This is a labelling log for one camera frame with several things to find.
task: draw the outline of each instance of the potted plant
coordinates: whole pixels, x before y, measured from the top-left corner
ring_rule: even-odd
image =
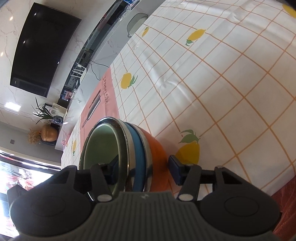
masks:
[[[50,114],[50,112],[48,111],[48,109],[45,108],[44,105],[42,106],[42,109],[40,109],[39,108],[39,105],[38,105],[38,102],[37,102],[37,98],[35,98],[35,100],[36,100],[36,104],[37,104],[37,108],[36,109],[41,111],[41,113],[38,113],[37,111],[36,111],[37,114],[33,113],[33,115],[38,116],[38,117],[41,117],[41,119],[38,120],[37,123],[39,121],[41,121],[41,120],[53,120],[54,123],[56,123],[56,124],[62,124],[63,123],[63,121],[64,121],[63,117],[61,117],[59,115],[53,116],[52,114]]]

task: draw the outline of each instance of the blue bowl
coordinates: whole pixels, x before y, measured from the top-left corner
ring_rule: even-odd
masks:
[[[128,130],[131,133],[133,144],[135,148],[135,156],[136,156],[136,167],[135,167],[135,178],[133,182],[132,191],[133,192],[143,192],[145,188],[145,180],[146,180],[146,157],[145,150],[142,144],[141,137],[138,132],[133,128],[130,123],[125,122]]]

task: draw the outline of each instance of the tablecloth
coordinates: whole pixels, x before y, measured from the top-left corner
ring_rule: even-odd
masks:
[[[168,155],[203,169],[223,165],[274,194],[295,176],[295,17],[274,0],[166,0],[106,73],[111,112]],[[93,123],[106,115],[104,107]],[[84,119],[62,166],[78,165]],[[170,180],[168,189],[180,187]],[[199,198],[209,192],[202,185]]]

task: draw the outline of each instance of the lemon print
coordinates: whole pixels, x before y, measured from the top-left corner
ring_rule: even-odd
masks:
[[[75,141],[74,141],[73,144],[72,144],[72,153],[73,153],[73,155],[75,155],[76,145],[77,145],[77,141],[76,141],[76,139],[75,139]]]
[[[193,133],[193,130],[185,130],[181,133],[188,132],[186,136],[179,143],[187,143],[182,146],[176,153],[176,158],[182,164],[197,164],[200,158],[200,145],[198,144],[199,138]]]
[[[138,76],[135,78],[135,76],[131,77],[131,73],[126,73],[122,76],[120,86],[122,89],[127,89],[131,87],[137,80]]]
[[[283,4],[283,8],[286,10],[286,12],[288,14],[290,14],[292,17],[296,18],[296,11],[291,8],[290,6],[286,5],[286,4]]]
[[[192,44],[195,40],[199,39],[203,34],[205,33],[205,29],[199,29],[194,31],[188,39],[186,40],[185,45],[190,46],[189,44]]]
[[[142,33],[142,37],[144,37],[146,35],[146,33],[148,32],[149,27],[145,27],[144,32]]]

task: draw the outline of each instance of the flat screen tv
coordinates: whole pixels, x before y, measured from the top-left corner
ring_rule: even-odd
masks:
[[[80,21],[34,3],[17,43],[10,85],[47,97],[59,61]]]

